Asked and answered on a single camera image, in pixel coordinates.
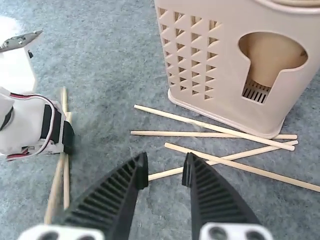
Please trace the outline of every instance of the wooden stick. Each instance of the wooden stick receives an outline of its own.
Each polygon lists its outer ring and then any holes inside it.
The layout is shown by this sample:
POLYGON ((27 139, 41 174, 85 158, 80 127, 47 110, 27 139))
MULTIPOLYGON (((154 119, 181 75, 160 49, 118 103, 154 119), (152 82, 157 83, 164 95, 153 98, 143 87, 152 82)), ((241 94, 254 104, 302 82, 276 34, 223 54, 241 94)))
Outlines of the wooden stick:
MULTIPOLYGON (((62 110, 66 115, 66 120, 71 123, 72 115, 68 112, 68 94, 67 88, 63 87, 61 90, 62 110)), ((69 155, 64 155, 63 166, 63 208, 66 210, 70 205, 70 176, 69 176, 69 155)))
MULTIPOLYGON (((72 113, 66 113, 66 120, 71 124, 72 113)), ((69 171, 69 155, 64 155, 63 166, 63 208, 66 210, 70 205, 70 171, 69 171)))
POLYGON ((211 129, 220 133, 225 133, 225 134, 231 134, 231 135, 235 135, 237 137, 243 138, 243 139, 248 139, 251 141, 255 141, 258 143, 262 143, 262 144, 267 144, 270 146, 274 146, 274 147, 278 147, 281 149, 286 149, 289 151, 294 151, 295 150, 295 146, 290 146, 287 144, 284 144, 282 142, 278 142, 278 141, 273 141, 273 140, 269 140, 269 139, 265 139, 262 137, 258 137, 258 136, 253 136, 244 132, 240 132, 240 131, 235 131, 235 130, 231 130, 225 127, 221 127, 221 126, 216 126, 216 125, 212 125, 209 123, 205 123, 202 121, 197 121, 197 120, 193 120, 187 117, 183 117, 183 116, 178 116, 178 115, 174 115, 172 113, 168 113, 168 112, 164 112, 164 111, 160 111, 160 110, 156 110, 153 108, 149 108, 149 107, 145 107, 145 106, 140 106, 140 105, 134 105, 135 109, 139 109, 151 114, 156 114, 159 116, 163 116, 169 119, 174 119, 180 122, 184 122, 184 123, 188 123, 188 124, 194 124, 197 126, 200 126, 202 128, 206 128, 206 129, 211 129))
POLYGON ((48 205, 46 207, 45 215, 44 215, 44 224, 51 224, 52 218, 55 213, 55 208, 57 205, 57 198, 59 195, 59 190, 61 187, 62 181, 62 171, 65 163, 65 153, 60 153, 59 161, 55 168, 55 173, 53 176, 52 186, 49 194, 48 205))
MULTIPOLYGON (((67 99, 67 90, 64 87, 61 91, 61 102, 62 110, 68 111, 68 99, 67 99)), ((67 121, 71 121, 71 113, 65 112, 67 121)), ((55 168, 55 173, 53 176, 52 186, 49 194, 48 205, 44 215, 44 224, 51 224, 52 218, 55 213, 55 208, 57 206, 57 198, 59 195, 61 182, 63 174, 63 207, 69 206, 70 204, 70 187, 69 187, 69 157, 67 157, 64 152, 60 153, 59 161, 55 168)))
MULTIPOLYGON (((196 138, 231 138, 237 139, 239 136, 220 132, 193 132, 193 131, 131 131, 131 135, 138 136, 160 136, 160 137, 196 137, 196 138)), ((279 134, 273 139, 296 140, 296 134, 279 134)))
MULTIPOLYGON (((287 141, 287 142, 285 142, 285 144, 296 145, 296 144, 298 144, 298 141, 287 141)), ((236 159, 241 159, 241 158, 246 158, 246 157, 250 157, 250 156, 254 156, 254 155, 258 155, 258 154, 263 154, 263 153, 271 152, 271 151, 278 150, 278 149, 280 149, 280 148, 276 147, 276 146, 264 146, 264 147, 256 148, 256 149, 249 150, 249 151, 243 151, 243 152, 239 152, 236 154, 223 156, 222 158, 224 160, 233 161, 236 159)), ((218 164, 217 162, 210 161, 210 160, 206 161, 206 163, 209 165, 218 164)), ((154 174, 149 175, 148 180, 152 181, 152 180, 169 177, 169 176, 176 175, 176 174, 181 174, 183 172, 183 169, 184 169, 183 167, 178 167, 178 168, 173 168, 173 169, 170 169, 167 171, 154 173, 154 174)))
POLYGON ((167 143, 166 142, 164 144, 164 146, 166 148, 168 148, 168 149, 172 149, 172 150, 175 150, 175 151, 178 151, 178 152, 181 152, 181 153, 185 153, 185 154, 194 153, 198 157, 203 158, 203 159, 214 161, 216 163, 227 165, 227 166, 233 167, 235 169, 240 169, 240 170, 243 170, 243 171, 246 171, 246 172, 249 172, 249 173, 257 174, 257 175, 260 175, 260 176, 264 176, 264 177, 267 177, 267 178, 270 178, 270 179, 278 180, 278 181, 281 181, 281 182, 284 182, 284 183, 287 183, 287 184, 291 184, 291 185, 294 185, 294 186, 298 186, 298 187, 301 187, 301 188, 309 189, 309 190, 316 191, 316 192, 320 193, 320 186, 317 186, 317 185, 314 185, 314 184, 311 184, 311 183, 308 183, 308 182, 300 181, 300 180, 293 179, 293 178, 290 178, 290 177, 287 177, 287 176, 279 175, 279 174, 276 174, 276 173, 273 173, 273 172, 269 172, 269 171, 265 171, 265 170, 262 170, 262 169, 259 169, 259 168, 255 168, 255 167, 252 167, 252 166, 244 165, 244 164, 241 164, 241 163, 238 163, 238 162, 228 161, 228 160, 225 160, 225 159, 217 157, 217 156, 213 156, 213 155, 209 155, 209 154, 206 154, 206 153, 203 153, 203 152, 191 150, 191 149, 188 149, 188 148, 185 148, 185 147, 182 147, 182 146, 177 146, 177 145, 174 145, 174 144, 171 144, 171 143, 167 143))

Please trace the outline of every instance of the blue carpet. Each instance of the blue carpet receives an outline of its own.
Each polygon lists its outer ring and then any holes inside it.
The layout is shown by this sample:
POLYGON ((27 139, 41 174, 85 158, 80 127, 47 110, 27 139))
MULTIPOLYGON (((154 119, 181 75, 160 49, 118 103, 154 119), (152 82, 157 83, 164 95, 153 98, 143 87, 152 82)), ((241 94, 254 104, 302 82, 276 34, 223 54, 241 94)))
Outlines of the blue carpet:
MULTIPOLYGON (((223 126, 168 100, 152 0, 0 0, 0 15, 17 19, 23 32, 44 31, 32 49, 37 91, 59 99, 60 87, 68 89, 76 133, 72 199, 141 151, 148 153, 150 173, 182 166, 185 156, 165 149, 166 141, 216 156, 262 146, 245 139, 130 136, 130 130, 200 130, 135 110, 134 104, 223 126)), ((299 135, 296 151, 277 150, 238 162, 320 185, 319 93, 320 75, 284 122, 282 133, 299 135)), ((57 160, 38 156, 0 162, 0 240, 15 240, 23 230, 43 222, 57 160)), ((275 239, 319 238, 319 193, 227 166, 215 169, 275 239)), ((131 240, 191 239, 190 193, 181 177, 153 181, 140 193, 131 240)))

